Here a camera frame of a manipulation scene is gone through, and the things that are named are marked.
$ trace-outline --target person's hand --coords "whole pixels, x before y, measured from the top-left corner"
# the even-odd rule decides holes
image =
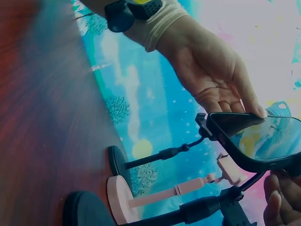
[[[268,203],[263,214],[266,226],[301,226],[301,177],[273,172],[264,181],[264,191]]]
[[[241,57],[192,17],[183,16],[171,24],[156,49],[208,113],[247,112],[266,116]]]

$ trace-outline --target pink round base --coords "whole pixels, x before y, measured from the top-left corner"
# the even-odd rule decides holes
[[[128,206],[128,201],[133,199],[133,195],[122,176],[110,177],[107,189],[111,211],[118,225],[140,220],[137,208]]]

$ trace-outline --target black phone case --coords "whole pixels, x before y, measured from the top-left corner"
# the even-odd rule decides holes
[[[294,155],[286,156],[279,159],[272,159],[269,161],[259,161],[251,159],[245,156],[236,146],[232,143],[230,138],[222,131],[222,129],[212,120],[213,114],[243,114],[243,115],[250,115],[254,117],[252,114],[245,114],[245,113],[211,113],[207,117],[206,126],[212,132],[213,136],[220,142],[226,152],[231,156],[234,162],[243,170],[253,173],[260,173],[263,171],[268,170],[275,170],[275,169],[285,169],[292,165],[296,156],[301,156],[301,153],[297,153]],[[279,116],[269,116],[273,118],[291,118],[291,117],[279,117]]]

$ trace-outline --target pink phone holder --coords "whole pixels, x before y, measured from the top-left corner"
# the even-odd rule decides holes
[[[219,183],[227,180],[233,186],[239,186],[247,180],[236,163],[228,154],[220,154],[217,157],[217,165],[222,170],[222,176],[215,178],[213,173],[205,178],[196,178],[178,184],[173,188],[134,198],[130,187],[122,176],[114,176],[108,179],[107,193],[111,211],[118,225],[132,223],[140,220],[137,207],[158,202],[176,195],[183,195],[202,188],[208,183]]]

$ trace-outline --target beige sleeve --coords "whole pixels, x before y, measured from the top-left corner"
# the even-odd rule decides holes
[[[177,0],[162,0],[163,7],[148,21],[136,20],[124,34],[131,40],[145,47],[147,52],[156,49],[163,32],[178,18],[187,15]]]

